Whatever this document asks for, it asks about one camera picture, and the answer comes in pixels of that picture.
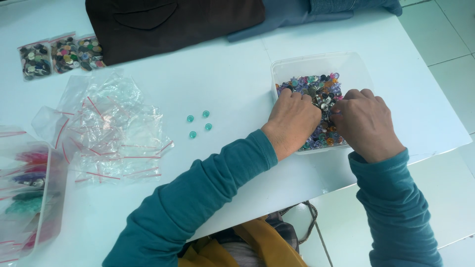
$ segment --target hand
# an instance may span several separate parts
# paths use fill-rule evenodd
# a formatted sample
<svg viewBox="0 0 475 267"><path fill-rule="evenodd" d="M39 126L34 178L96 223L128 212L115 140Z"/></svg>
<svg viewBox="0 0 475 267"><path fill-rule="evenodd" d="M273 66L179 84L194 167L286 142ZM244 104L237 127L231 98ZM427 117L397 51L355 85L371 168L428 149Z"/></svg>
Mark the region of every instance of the hand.
<svg viewBox="0 0 475 267"><path fill-rule="evenodd" d="M391 111L379 96L369 89L348 91L343 100L332 107L330 119L338 133L367 162L380 162L406 148L394 133Z"/></svg>
<svg viewBox="0 0 475 267"><path fill-rule="evenodd" d="M261 130L269 138L279 161L301 148L314 132L322 117L309 95L282 90Z"/></svg>

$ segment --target clear plastic container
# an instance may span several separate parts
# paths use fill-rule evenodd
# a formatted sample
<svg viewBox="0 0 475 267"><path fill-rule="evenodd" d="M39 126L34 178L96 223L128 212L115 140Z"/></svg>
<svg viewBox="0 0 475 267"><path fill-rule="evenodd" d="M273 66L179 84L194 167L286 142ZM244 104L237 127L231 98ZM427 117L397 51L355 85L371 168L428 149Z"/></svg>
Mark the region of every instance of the clear plastic container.
<svg viewBox="0 0 475 267"><path fill-rule="evenodd" d="M294 57L272 63L271 90L274 95L274 103L278 99L276 84L281 85L283 82L289 81L292 77L329 75L331 72L338 72L340 74L338 81L342 84L343 95L350 89L362 90L367 88L375 92L370 74L358 53L354 51L334 52ZM295 154L305 155L348 147L350 146L347 144L339 144L314 150L297 151Z"/></svg>
<svg viewBox="0 0 475 267"><path fill-rule="evenodd" d="M24 215L24 213L6 214L5 212L1 215L0 266L13 267L16 266L18 259L31 254L38 246L47 244L48 241L59 235L66 191L67 163L62 152L52 149L48 143L34 141L33 137L23 131L7 133L14 134L3 135L3 138L0 138L0 143L4 145L0 149L0 169L14 170L13 172L9 171L12 175L13 173L14 175L21 174L20 170L29 170L28 166L30 165L27 163L28 161L24 160L25 158L19 158L19 155L24 155L22 153L30 155L32 152L41 155L48 154L40 212L32 213L30 215L32 219L27 219L29 215ZM3 175L2 185L6 184L6 177L8 174ZM22 190L31 188L22 184L17 185L17 187L4 188L5 190L2 191L4 196L0 200L13 202L12 197L18 196Z"/></svg>

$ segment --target folded clothing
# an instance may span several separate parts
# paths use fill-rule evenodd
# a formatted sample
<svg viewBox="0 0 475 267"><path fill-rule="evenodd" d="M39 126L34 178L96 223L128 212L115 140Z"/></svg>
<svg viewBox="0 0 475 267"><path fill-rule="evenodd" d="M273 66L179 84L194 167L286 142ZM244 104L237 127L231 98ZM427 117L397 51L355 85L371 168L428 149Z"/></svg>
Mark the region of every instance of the folded clothing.
<svg viewBox="0 0 475 267"><path fill-rule="evenodd" d="M239 41L280 27L353 17L351 10L329 14L309 14L309 0L263 0L262 2L266 7L266 20L250 28L228 34L229 42Z"/></svg>
<svg viewBox="0 0 475 267"><path fill-rule="evenodd" d="M249 28L265 19L261 0L86 0L110 66Z"/></svg>
<svg viewBox="0 0 475 267"><path fill-rule="evenodd" d="M310 6L311 15L377 7L384 7L396 16L402 15L399 0L310 0Z"/></svg>

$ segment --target denim fabric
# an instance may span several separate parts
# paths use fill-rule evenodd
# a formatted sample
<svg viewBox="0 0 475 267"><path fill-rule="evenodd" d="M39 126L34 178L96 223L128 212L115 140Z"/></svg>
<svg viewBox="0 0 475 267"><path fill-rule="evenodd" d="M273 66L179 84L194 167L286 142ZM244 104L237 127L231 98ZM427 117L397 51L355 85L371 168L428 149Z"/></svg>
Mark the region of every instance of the denim fabric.
<svg viewBox="0 0 475 267"><path fill-rule="evenodd" d="M310 6L311 15L377 7L384 7L396 16L402 15L399 0L310 0Z"/></svg>
<svg viewBox="0 0 475 267"><path fill-rule="evenodd" d="M266 20L247 29L228 34L229 42L236 42L280 27L353 17L353 11L311 15L309 0L263 0L262 3L266 7Z"/></svg>

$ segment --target plastic box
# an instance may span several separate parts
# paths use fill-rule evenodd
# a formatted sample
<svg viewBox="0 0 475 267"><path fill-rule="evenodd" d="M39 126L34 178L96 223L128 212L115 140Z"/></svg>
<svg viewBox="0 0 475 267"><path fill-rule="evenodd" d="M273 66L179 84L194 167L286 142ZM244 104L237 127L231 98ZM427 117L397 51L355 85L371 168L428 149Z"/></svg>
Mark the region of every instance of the plastic box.
<svg viewBox="0 0 475 267"><path fill-rule="evenodd" d="M12 142L7 148L5 147L7 144L1 142L7 141L7 138L0 138L2 139L0 143L4 145L3 149L0 150L0 159L2 163L7 163L11 166L15 164L15 161L8 160L8 158L11 158L11 155L23 151L48 151L41 211L25 228L21 228L23 229L21 233L21 236L24 237L23 239L2 241L0 246L0 266L15 266L19 258L31 254L38 246L53 240L61 230L67 181L67 162L63 154L52 149L48 143L31 141L34 139L26 132L24 133L21 136L13 136L17 137L17 140L11 140ZM5 232L0 233L0 236L8 236L9 233L12 233L12 227L15 227L15 224L4 225L4 228L0 229L0 231Z"/></svg>
<svg viewBox="0 0 475 267"><path fill-rule="evenodd" d="M290 78L311 75L329 75L331 72L338 72L338 81L342 84L342 93L346 94L350 89L364 88L374 92L373 82L370 74L361 59L360 55L353 51L325 53L305 57L294 57L279 60L271 65L272 85L271 90L274 95L274 103L278 99L275 85L281 85ZM325 148L297 151L295 154L305 155L350 147L347 144L337 144Z"/></svg>

